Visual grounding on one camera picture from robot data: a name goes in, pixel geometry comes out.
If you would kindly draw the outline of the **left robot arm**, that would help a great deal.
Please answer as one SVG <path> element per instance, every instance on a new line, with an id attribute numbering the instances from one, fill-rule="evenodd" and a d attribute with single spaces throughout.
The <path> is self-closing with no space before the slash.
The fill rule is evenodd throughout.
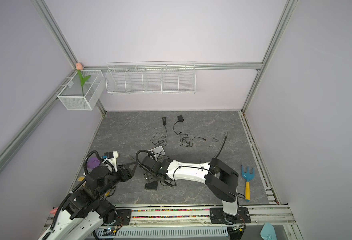
<path id="1" fill-rule="evenodd" d="M 111 197 L 117 184 L 130 180 L 137 163 L 117 165 L 117 152 L 101 157 L 91 151 L 83 161 L 84 179 L 60 203 L 50 227 L 41 235 L 42 240 L 84 240 L 89 235 L 98 239 L 97 230 L 111 227 L 114 236 L 131 220 L 131 212 L 117 210 Z"/>

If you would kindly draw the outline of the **black network switch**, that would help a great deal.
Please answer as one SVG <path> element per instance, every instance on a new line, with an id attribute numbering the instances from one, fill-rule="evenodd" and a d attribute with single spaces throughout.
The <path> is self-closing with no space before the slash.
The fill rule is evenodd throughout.
<path id="1" fill-rule="evenodd" d="M 152 181 L 150 183 L 145 183 L 145 190 L 157 191 L 158 190 L 158 181 Z"/>

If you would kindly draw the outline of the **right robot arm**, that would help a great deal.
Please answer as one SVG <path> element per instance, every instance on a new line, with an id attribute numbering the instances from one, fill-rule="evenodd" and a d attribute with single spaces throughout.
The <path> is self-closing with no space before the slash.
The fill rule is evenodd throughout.
<path id="1" fill-rule="evenodd" d="M 211 223 L 246 225 L 250 222 L 248 211 L 238 203 L 239 174 L 223 161 L 213 158 L 208 163 L 191 164 L 147 156 L 142 162 L 148 184 L 163 181 L 176 186 L 178 180 L 205 184 L 222 201 L 221 208 L 210 210 Z"/>

